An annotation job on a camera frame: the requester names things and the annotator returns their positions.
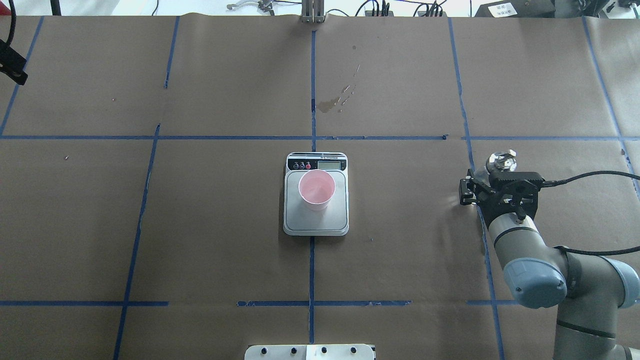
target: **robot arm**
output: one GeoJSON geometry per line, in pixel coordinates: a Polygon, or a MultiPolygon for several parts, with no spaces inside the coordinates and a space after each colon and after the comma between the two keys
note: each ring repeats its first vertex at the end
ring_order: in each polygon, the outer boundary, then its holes
{"type": "Polygon", "coordinates": [[[618,308],[640,296],[634,269],[548,247],[533,222],[545,180],[538,173],[513,172],[515,153],[492,157],[484,173],[469,170],[460,181],[460,202],[480,207],[514,299],[532,309],[559,305],[554,359],[640,359],[638,350],[616,344],[618,308]]]}

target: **pink cup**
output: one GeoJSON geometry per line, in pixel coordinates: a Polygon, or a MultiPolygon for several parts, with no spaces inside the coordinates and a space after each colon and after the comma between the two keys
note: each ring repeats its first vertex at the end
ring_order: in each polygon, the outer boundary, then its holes
{"type": "Polygon", "coordinates": [[[324,170],[311,170],[300,178],[298,191],[309,209],[320,211],[329,205],[335,193],[335,180],[324,170]]]}

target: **scale control panel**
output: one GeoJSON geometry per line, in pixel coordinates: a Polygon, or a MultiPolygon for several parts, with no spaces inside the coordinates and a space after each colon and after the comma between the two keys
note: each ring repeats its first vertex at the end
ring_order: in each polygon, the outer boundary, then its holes
{"type": "Polygon", "coordinates": [[[287,157],[288,170],[347,169],[347,157],[339,152],[294,152],[287,157]]]}

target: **black pole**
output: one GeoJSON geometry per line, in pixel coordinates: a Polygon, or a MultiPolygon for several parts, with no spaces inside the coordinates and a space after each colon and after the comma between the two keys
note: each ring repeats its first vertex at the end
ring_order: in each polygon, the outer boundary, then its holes
{"type": "Polygon", "coordinates": [[[51,0],[51,13],[60,16],[60,0],[51,0]]]}

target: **kitchen scale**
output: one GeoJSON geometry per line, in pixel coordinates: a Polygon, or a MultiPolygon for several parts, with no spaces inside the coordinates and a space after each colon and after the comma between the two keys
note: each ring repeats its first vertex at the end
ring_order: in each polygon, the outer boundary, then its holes
{"type": "Polygon", "coordinates": [[[294,236],[342,236],[349,231],[347,156],[341,152],[292,152],[284,175],[284,232],[294,236]],[[324,210],[313,211],[298,191],[302,175],[321,169],[335,180],[335,193],[324,210]]]}

